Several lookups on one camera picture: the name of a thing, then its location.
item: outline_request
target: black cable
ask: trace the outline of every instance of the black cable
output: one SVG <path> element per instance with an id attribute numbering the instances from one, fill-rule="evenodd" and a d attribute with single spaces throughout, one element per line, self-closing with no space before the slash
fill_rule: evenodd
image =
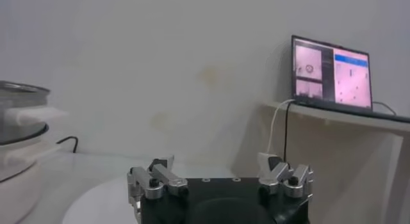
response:
<path id="1" fill-rule="evenodd" d="M 288 106 L 286 107 L 286 116 L 284 121 L 284 147 L 283 147 L 283 161 L 286 163 L 286 151 L 288 149 L 288 115 L 289 115 L 289 108 L 292 105 L 293 101 L 289 102 Z"/>
<path id="2" fill-rule="evenodd" d="M 387 104 L 383 103 L 383 102 L 379 102 L 379 101 L 373 101 L 373 104 L 380 104 L 386 108 L 388 108 L 394 115 L 397 115 L 396 111 L 394 111 L 390 106 L 388 106 Z"/>
<path id="3" fill-rule="evenodd" d="M 73 152 L 73 153 L 76 153 L 76 152 L 77 152 L 77 145 L 78 145 L 78 138 L 77 138 L 76 136 L 68 136 L 68 137 L 66 137 L 66 138 L 64 138 L 64 139 L 61 139 L 60 141 L 57 141 L 56 143 L 57 143 L 57 144 L 61 144 L 61 143 L 63 143 L 64 141 L 67 141 L 67 140 L 69 140 L 69 139 L 74 139 L 74 140 L 76 141 L 76 143 L 74 144 L 74 148 L 72 149 L 72 152 Z"/>

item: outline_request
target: white cable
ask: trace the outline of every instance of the white cable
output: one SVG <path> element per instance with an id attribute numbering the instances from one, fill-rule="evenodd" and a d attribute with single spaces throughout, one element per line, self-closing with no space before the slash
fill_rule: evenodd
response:
<path id="1" fill-rule="evenodd" d="M 274 134 L 274 124 L 275 124 L 275 119 L 276 119 L 277 112 L 280 110 L 280 108 L 281 108 L 283 105 L 285 105 L 285 104 L 287 104 L 287 103 L 289 103 L 289 102 L 292 102 L 292 101 L 295 101 L 295 100 L 289 99 L 289 100 L 286 100 L 286 101 L 280 103 L 280 104 L 277 106 L 276 110 L 275 110 L 274 117 L 272 118 L 272 122 L 270 123 L 269 142 L 268 142 L 268 148 L 267 148 L 267 150 L 266 150 L 266 153 L 267 153 L 267 154 L 269 154 L 269 150 L 270 150 L 270 147 L 271 147 L 271 145 L 272 145 L 272 136 L 273 136 L 273 134 Z"/>

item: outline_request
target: metal pot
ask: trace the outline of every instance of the metal pot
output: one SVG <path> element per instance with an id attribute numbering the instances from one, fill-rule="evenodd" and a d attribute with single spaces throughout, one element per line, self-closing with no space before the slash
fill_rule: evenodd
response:
<path id="1" fill-rule="evenodd" d="M 47 131 L 45 122 L 29 125 L 11 124 L 5 120 L 10 109 L 47 105 L 50 90 L 28 84 L 0 81 L 0 146 L 30 139 Z"/>

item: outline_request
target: laptop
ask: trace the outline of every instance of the laptop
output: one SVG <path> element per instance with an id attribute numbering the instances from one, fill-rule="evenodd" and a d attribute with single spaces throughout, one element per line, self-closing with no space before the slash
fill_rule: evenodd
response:
<path id="1" fill-rule="evenodd" d="M 410 118 L 373 112 L 366 52 L 293 35 L 292 65 L 296 104 L 410 123 Z"/>

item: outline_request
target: pink image on screen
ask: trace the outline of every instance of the pink image on screen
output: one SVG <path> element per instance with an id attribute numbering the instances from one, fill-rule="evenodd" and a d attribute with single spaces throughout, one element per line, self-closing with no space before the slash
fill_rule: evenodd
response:
<path id="1" fill-rule="evenodd" d="M 296 46 L 296 76 L 322 80 L 322 52 L 316 49 Z"/>
<path id="2" fill-rule="evenodd" d="M 323 98 L 322 85 L 298 79 L 296 80 L 296 94 L 321 99 Z"/>
<path id="3" fill-rule="evenodd" d="M 365 55 L 338 49 L 334 50 L 334 54 L 368 61 L 368 57 Z M 370 107 L 372 103 L 369 74 L 368 67 L 335 60 L 334 91 L 336 102 L 352 106 Z"/>

